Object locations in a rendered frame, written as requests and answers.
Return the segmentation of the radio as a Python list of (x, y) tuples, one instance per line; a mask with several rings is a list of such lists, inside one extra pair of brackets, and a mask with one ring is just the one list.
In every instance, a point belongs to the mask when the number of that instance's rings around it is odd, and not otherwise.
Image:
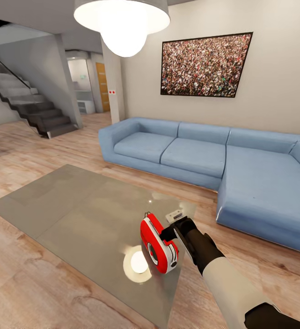
[(146, 213), (140, 226), (141, 238), (158, 271), (166, 274), (176, 267), (179, 250), (172, 240), (166, 242), (160, 239), (162, 230), (164, 228), (154, 214)]

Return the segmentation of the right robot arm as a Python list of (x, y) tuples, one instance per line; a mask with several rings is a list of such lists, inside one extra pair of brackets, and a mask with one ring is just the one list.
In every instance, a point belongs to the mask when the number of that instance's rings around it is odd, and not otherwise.
[[(162, 241), (178, 238), (192, 262), (198, 266), (229, 329), (300, 329), (300, 321), (286, 316), (219, 251), (213, 239), (202, 234), (183, 211), (165, 216), (169, 227)], [(176, 221), (175, 221), (176, 220)]]

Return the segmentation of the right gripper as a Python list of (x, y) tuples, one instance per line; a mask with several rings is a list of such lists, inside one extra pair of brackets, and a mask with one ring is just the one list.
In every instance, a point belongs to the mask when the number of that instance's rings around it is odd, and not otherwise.
[[(175, 234), (173, 233), (174, 223), (172, 225), (170, 225), (169, 227), (165, 228), (164, 230), (162, 230), (161, 234), (159, 235), (159, 237), (162, 241), (166, 240), (166, 242), (169, 242), (176, 238)], [(178, 223), (175, 223), (175, 224), (178, 224)]]

